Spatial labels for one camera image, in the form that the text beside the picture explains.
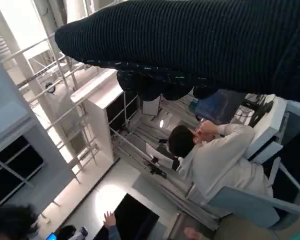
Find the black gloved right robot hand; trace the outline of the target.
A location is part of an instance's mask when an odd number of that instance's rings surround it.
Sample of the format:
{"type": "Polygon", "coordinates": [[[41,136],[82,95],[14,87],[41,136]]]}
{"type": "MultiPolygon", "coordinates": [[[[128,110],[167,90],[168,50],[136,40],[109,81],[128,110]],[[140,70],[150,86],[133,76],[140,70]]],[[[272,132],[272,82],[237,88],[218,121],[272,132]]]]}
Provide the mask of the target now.
{"type": "Polygon", "coordinates": [[[222,89],[300,102],[300,0],[128,0],[54,39],[144,101],[222,89]]]}

